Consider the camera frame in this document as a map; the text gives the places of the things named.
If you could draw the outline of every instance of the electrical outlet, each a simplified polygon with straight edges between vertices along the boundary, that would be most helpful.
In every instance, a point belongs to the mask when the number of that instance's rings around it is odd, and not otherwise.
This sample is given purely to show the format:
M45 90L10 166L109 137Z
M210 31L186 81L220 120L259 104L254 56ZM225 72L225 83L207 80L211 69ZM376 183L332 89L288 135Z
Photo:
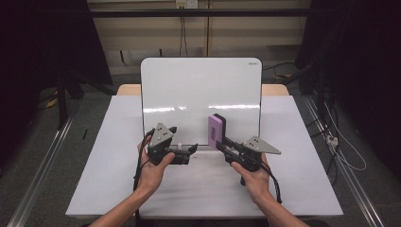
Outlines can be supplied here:
M186 8L187 9L197 9L198 8L198 0L186 0Z
M176 0L177 9L186 9L186 0Z

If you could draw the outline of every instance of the whiteboard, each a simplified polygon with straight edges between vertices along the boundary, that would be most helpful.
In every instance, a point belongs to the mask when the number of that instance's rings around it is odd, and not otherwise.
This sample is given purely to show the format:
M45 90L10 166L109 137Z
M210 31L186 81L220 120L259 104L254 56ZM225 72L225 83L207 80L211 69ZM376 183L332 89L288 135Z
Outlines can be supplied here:
M256 58L148 58L141 63L144 133L177 127L172 145L207 146L207 117L238 143L259 135L262 62Z

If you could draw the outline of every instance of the white table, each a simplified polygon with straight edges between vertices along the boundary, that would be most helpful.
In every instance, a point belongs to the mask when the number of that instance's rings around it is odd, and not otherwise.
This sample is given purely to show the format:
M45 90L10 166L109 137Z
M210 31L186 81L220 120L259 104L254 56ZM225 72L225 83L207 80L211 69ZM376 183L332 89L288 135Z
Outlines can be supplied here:
M292 96L263 96L261 138L283 205L296 216L339 216L339 202ZM114 96L66 215L100 216L132 191L142 138L140 96ZM169 166L160 188L140 208L142 218L260 218L239 175L219 151L197 151L188 166ZM270 192L274 194L273 183Z

